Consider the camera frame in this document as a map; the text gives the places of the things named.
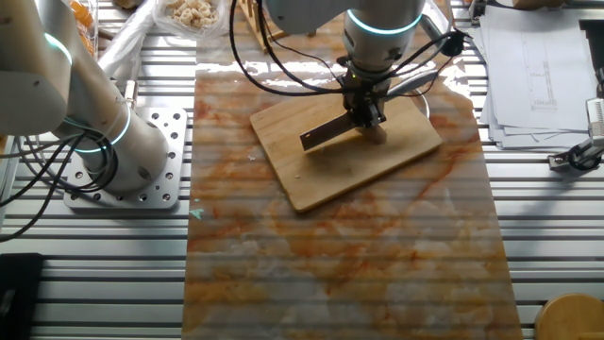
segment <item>wooden cutting board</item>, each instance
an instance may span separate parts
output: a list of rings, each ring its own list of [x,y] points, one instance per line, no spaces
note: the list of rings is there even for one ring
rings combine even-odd
[[[411,162],[442,140],[409,98],[386,103],[385,144],[356,130],[304,151],[299,136],[343,113],[340,95],[296,98],[252,115],[252,127],[294,209],[305,212]]]
[[[604,302],[585,294],[549,301],[535,320],[537,340],[604,340]]]

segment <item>metal bracket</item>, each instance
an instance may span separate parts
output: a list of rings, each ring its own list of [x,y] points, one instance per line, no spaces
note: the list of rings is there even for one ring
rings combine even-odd
[[[570,162],[568,162],[568,158],[570,157],[570,153],[568,151],[557,154],[557,155],[549,155],[547,156],[547,161],[549,162],[549,170],[552,171],[568,171],[572,167]]]
[[[166,137],[169,153],[168,162],[159,177],[147,187],[130,193],[65,194],[63,201],[74,210],[170,210],[178,203],[182,171],[187,112],[183,109],[137,108],[143,120],[153,123]],[[67,181],[74,185],[85,185],[91,181],[84,162],[74,155],[66,169]]]

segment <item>marble slab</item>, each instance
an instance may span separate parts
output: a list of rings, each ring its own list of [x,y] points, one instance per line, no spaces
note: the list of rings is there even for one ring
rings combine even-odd
[[[243,25],[250,72],[302,91]],[[341,32],[335,20],[281,42],[332,64]],[[411,49],[427,40],[418,32]],[[329,82],[322,63],[278,53],[307,81]],[[298,214],[249,122],[287,98],[256,89],[228,50],[210,55],[198,47],[184,339],[522,339],[461,59],[426,96],[438,151]]]

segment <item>white paper sheet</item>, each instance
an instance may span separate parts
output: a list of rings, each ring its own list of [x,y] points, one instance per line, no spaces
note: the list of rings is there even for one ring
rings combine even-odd
[[[503,147],[572,147],[587,139],[587,134],[582,133],[561,133],[557,136],[538,142],[531,135],[506,136],[503,138]]]
[[[555,128],[534,128],[534,127],[503,127],[507,135],[516,134],[542,134],[542,133],[567,133],[584,132],[583,130],[555,129]]]
[[[575,14],[494,7],[486,13],[482,38],[496,108],[490,117],[502,126],[586,129],[585,100],[596,89]]]

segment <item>wire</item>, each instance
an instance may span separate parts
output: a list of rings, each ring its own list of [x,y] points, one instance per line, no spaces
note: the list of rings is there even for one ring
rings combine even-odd
[[[260,84],[256,79],[254,79],[249,74],[249,72],[247,72],[247,70],[245,69],[245,66],[243,66],[243,62],[242,62],[241,57],[239,56],[239,52],[237,51],[237,44],[235,43],[235,9],[237,8],[237,3],[238,3],[238,1],[234,0],[230,7],[230,15],[229,15],[229,22],[228,22],[228,24],[229,24],[228,38],[230,40],[231,50],[233,51],[233,57],[235,58],[235,61],[237,61],[237,64],[239,65],[239,67],[242,69],[243,75],[256,87],[258,87],[261,90],[266,91],[269,94],[279,94],[279,95],[286,95],[286,96],[292,96],[292,97],[314,96],[314,95],[324,94],[324,93],[317,93],[317,92],[288,93],[288,92],[271,89],[269,87],[266,87],[266,86]]]
[[[231,49],[233,52],[233,56],[235,57],[235,60],[237,61],[237,64],[239,65],[239,67],[242,69],[243,74],[245,75],[245,77],[247,77],[247,79],[252,82],[252,84],[254,84],[256,87],[258,87],[261,90],[264,90],[270,94],[278,94],[278,95],[285,95],[285,96],[314,96],[314,95],[322,95],[322,94],[347,94],[347,93],[354,93],[356,91],[361,90],[361,87],[353,87],[353,88],[346,88],[346,87],[342,87],[341,89],[324,89],[321,87],[315,87],[312,86],[310,84],[305,83],[302,79],[298,78],[297,76],[293,75],[291,72],[289,72],[284,66],[283,64],[280,62],[280,60],[278,59],[278,57],[275,55],[275,52],[271,46],[271,44],[268,41],[267,35],[266,35],[266,29],[265,29],[265,23],[266,23],[266,18],[264,17],[264,13],[262,10],[262,1],[259,0],[258,1],[258,5],[259,5],[259,15],[262,16],[262,19],[259,20],[259,26],[260,26],[260,33],[262,35],[262,40],[266,46],[267,52],[269,53],[269,55],[271,56],[271,58],[273,59],[273,61],[277,64],[277,66],[293,81],[299,83],[300,85],[304,86],[305,88],[311,89],[313,90],[313,92],[305,92],[305,93],[290,93],[290,92],[283,92],[280,90],[276,90],[276,89],[272,89],[269,87],[266,87],[264,85],[262,85],[261,83],[259,83],[256,79],[254,79],[245,69],[245,67],[243,66],[243,62],[241,60],[241,57],[239,55],[239,52],[237,51],[237,45],[235,43],[235,32],[234,32],[234,27],[235,27],[235,10],[237,7],[237,1],[233,1],[231,3],[231,8],[230,8],[230,16],[229,16],[229,32],[228,32],[228,36],[229,36],[229,40],[230,40],[230,45],[231,45]],[[449,27],[452,27],[452,21],[449,20]],[[422,46],[419,50],[417,50],[413,55],[411,55],[409,58],[405,59],[401,64],[399,64],[394,70],[392,70],[391,72],[389,72],[387,75],[375,80],[373,83],[374,85],[379,84],[382,81],[385,81],[389,78],[392,77],[398,77],[401,75],[405,75],[407,73],[413,72],[417,69],[419,69],[420,67],[423,67],[424,65],[426,65],[428,62],[430,62],[431,60],[433,60],[442,50],[443,48],[443,44],[441,46],[439,46],[439,48],[437,49],[437,51],[432,54],[432,56],[430,56],[428,59],[424,60],[423,62],[421,62],[419,65],[415,66],[413,69],[409,70],[409,71],[405,71],[401,74],[399,74],[398,72],[400,70],[402,70],[405,66],[409,65],[411,62],[413,62],[415,59],[417,59],[422,53],[426,52],[432,45],[439,43],[445,39],[451,38],[454,35],[458,34],[458,32],[451,32],[450,28],[449,31],[446,32],[445,34],[443,34],[442,36],[440,36],[438,39],[433,40],[431,42],[428,42],[427,44],[425,44],[424,46]]]
[[[438,79],[438,76],[441,74],[441,72],[443,71],[443,69],[446,67],[446,65],[449,64],[449,62],[451,62],[453,60],[453,57],[449,58],[441,67],[439,67],[438,71],[436,72],[436,77],[434,79],[432,79],[432,81],[430,82],[430,86],[428,86],[428,88],[421,92],[421,93],[417,93],[417,94],[400,94],[398,96],[405,96],[405,97],[416,97],[416,96],[422,96],[424,94],[427,94],[430,90],[432,90],[432,87],[434,86],[434,83],[436,83],[436,79]]]
[[[265,18],[264,16],[262,16],[262,20],[264,20],[264,24],[266,25],[266,28],[268,29],[268,34],[269,34],[269,36],[271,37],[271,40],[272,40],[272,41],[273,41],[273,42],[274,42],[274,43],[275,43],[277,46],[279,46],[279,47],[281,47],[281,48],[283,48],[283,49],[286,49],[286,50],[288,50],[288,51],[292,51],[292,52],[294,52],[294,53],[297,53],[297,54],[298,54],[298,55],[300,55],[300,56],[303,56],[303,57],[307,57],[307,58],[311,58],[311,59],[314,59],[314,60],[319,60],[319,61],[321,61],[321,62],[322,62],[324,65],[325,65],[325,67],[327,67],[327,69],[329,70],[329,72],[331,73],[331,75],[333,76],[333,78],[334,78],[334,79],[336,79],[336,80],[338,79],[338,76],[336,76],[336,74],[335,74],[335,73],[333,73],[333,70],[331,70],[331,67],[329,67],[329,64],[327,64],[327,62],[326,62],[325,60],[323,60],[323,59],[321,59],[321,58],[319,58],[319,57],[312,56],[312,55],[310,55],[310,54],[306,54],[306,53],[304,53],[304,52],[300,52],[300,51],[298,51],[298,50],[296,50],[296,49],[294,49],[294,48],[291,48],[291,47],[289,47],[289,46],[286,46],[286,45],[284,45],[284,44],[282,44],[282,43],[278,42],[278,41],[277,41],[277,39],[275,39],[275,37],[273,36],[273,32],[271,32],[271,27],[270,27],[270,26],[268,26],[268,23],[266,22],[266,18]]]
[[[82,185],[82,186],[74,186],[73,184],[70,184],[69,182],[63,180],[62,178],[60,178],[57,174],[55,174],[50,168],[46,171],[46,173],[50,176],[51,179],[54,178],[59,178],[59,186],[58,189],[64,190],[67,193],[70,194],[87,194],[87,193],[95,193],[97,191],[103,190],[110,182],[110,180],[105,180],[103,182],[102,185],[99,186],[94,186],[96,184],[98,184],[99,182],[101,182],[101,180],[105,179],[106,177],[114,177],[115,176],[115,172],[117,172],[117,155],[114,153],[114,149],[111,147],[109,140],[105,139],[103,143],[98,143],[93,137],[96,136],[89,136],[87,135],[87,138],[95,141],[97,143],[97,145],[99,146],[99,148],[101,149],[101,153],[103,155],[103,168],[97,172],[97,173],[91,173],[90,174],[94,174],[94,175],[98,175],[96,177],[94,177],[94,179],[86,184],[86,185]],[[29,147],[31,147],[31,141],[29,140],[29,137],[25,137],[26,143]],[[33,154],[34,158],[36,159],[36,162],[38,163],[38,165],[40,167],[44,167],[46,164],[46,161],[43,161],[41,158],[38,157],[38,155],[36,153]],[[33,166],[31,166],[31,163],[29,162],[29,160],[25,157],[22,157],[22,161],[25,164],[25,166],[27,166],[27,168],[34,174],[36,175],[37,172],[36,170],[33,168]],[[46,183],[47,185],[51,185],[51,181],[47,180],[45,178],[42,178],[41,181],[43,181],[44,183]]]
[[[59,144],[61,144],[61,143],[65,142],[65,141],[72,141],[72,140],[74,139],[74,137],[77,137],[77,136],[78,136],[78,135],[73,135],[73,136],[69,136],[69,137],[61,138],[61,139],[59,139],[59,140],[57,140],[57,141],[54,141],[54,142],[48,143],[48,144],[46,144],[46,145],[44,145],[44,146],[40,146],[40,147],[35,148],[35,149],[31,149],[31,150],[29,150],[29,151],[23,151],[23,152],[18,152],[18,153],[14,153],[14,154],[8,154],[8,155],[0,155],[0,160],[4,160],[4,159],[10,159],[10,158],[17,158],[17,157],[22,157],[22,156],[31,155],[31,154],[33,154],[33,153],[43,151],[43,150],[45,150],[45,149],[47,149],[47,148],[50,148],[50,147],[52,147],[52,146],[59,145]]]
[[[0,202],[0,208],[8,205],[10,202],[14,201],[15,199],[21,197],[23,194],[25,194],[29,189],[31,189],[32,186],[34,186],[34,184],[36,184],[38,181],[40,181],[40,179],[42,178],[42,175],[46,172],[46,170],[48,170],[48,168],[50,167],[50,163],[54,162],[55,159],[57,158],[57,156],[59,155],[60,151],[69,143],[70,141],[65,141],[63,143],[60,144],[59,148],[55,151],[55,153],[53,154],[53,156],[50,158],[50,162],[47,163],[41,170],[41,172],[39,174],[36,175],[36,177],[34,177],[34,179],[32,179],[23,189],[21,189],[17,194],[7,198],[4,201]]]
[[[409,58],[407,58],[405,61],[401,62],[400,65],[398,65],[394,70],[392,70],[390,73],[388,73],[388,75],[380,78],[377,83],[382,82],[388,78],[391,77],[398,77],[400,75],[406,74],[408,72],[411,71],[406,71],[403,74],[399,74],[398,71],[402,70],[403,67],[409,65],[413,60],[415,60],[417,57],[419,57],[422,53],[426,52],[432,45],[434,45],[435,43],[438,43],[444,39],[448,39],[450,37],[453,37],[454,35],[458,34],[457,32],[446,32],[445,34],[443,34],[442,36],[440,36],[438,39],[435,39],[431,42],[428,42],[427,44],[425,44],[424,46],[422,46],[420,49],[418,49],[417,51],[415,51],[415,53],[413,53]]]
[[[72,155],[74,154],[74,151],[76,150],[76,147],[80,144],[80,142],[84,139],[84,137],[86,137],[87,133],[88,132],[84,132],[79,137],[77,137],[77,139],[74,142],[74,145],[72,146],[72,148],[67,153],[67,159],[70,159],[72,157]],[[57,151],[55,151],[55,153],[53,154],[53,157],[51,157],[51,160],[54,160],[57,157],[57,155],[60,153],[60,151],[63,149],[63,147],[65,147],[66,145],[67,145],[67,143],[63,142],[60,145],[59,149],[57,149]],[[61,167],[59,169],[59,172],[58,172],[59,176],[61,176],[63,174],[63,172],[65,171],[65,167],[67,167],[67,162],[64,162],[61,165]],[[53,181],[53,183],[52,183],[52,185],[50,187],[50,190],[48,191],[48,195],[46,196],[46,199],[44,200],[44,202],[42,203],[42,206],[40,207],[40,210],[31,219],[31,221],[29,221],[26,225],[24,225],[22,228],[20,228],[19,230],[15,231],[11,235],[7,235],[7,236],[0,235],[0,243],[7,242],[7,241],[10,241],[10,240],[14,240],[17,237],[23,235],[33,225],[35,225],[36,222],[38,222],[38,220],[40,220],[40,218],[42,217],[42,215],[46,211],[46,208],[48,208],[48,205],[50,204],[50,201],[52,200],[52,197],[53,197],[53,194],[55,193],[55,190],[57,190],[57,185],[59,184],[58,179],[59,178],[55,178],[55,180]]]
[[[302,80],[299,77],[297,77],[296,75],[294,75],[293,73],[291,73],[290,71],[288,71],[288,69],[285,68],[285,66],[283,66],[283,64],[281,63],[281,61],[275,54],[275,51],[273,50],[273,46],[271,46],[271,43],[268,41],[268,37],[266,36],[266,29],[265,29],[266,27],[264,25],[266,23],[266,18],[264,17],[264,10],[262,9],[262,0],[257,0],[256,2],[258,4],[258,15],[260,16],[260,20],[258,20],[259,26],[260,26],[260,34],[262,36],[262,40],[264,41],[264,46],[266,47],[266,51],[268,52],[269,56],[271,56],[271,58],[273,59],[275,64],[281,69],[281,71],[283,71],[283,73],[287,77],[289,77],[291,80],[297,82],[298,84],[302,85],[303,87],[305,87],[309,90],[316,91],[317,93],[320,93],[320,94],[341,94],[343,92],[343,89],[334,90],[334,89],[326,89],[326,88],[322,88],[319,86],[310,85],[310,84],[304,82],[304,80]]]

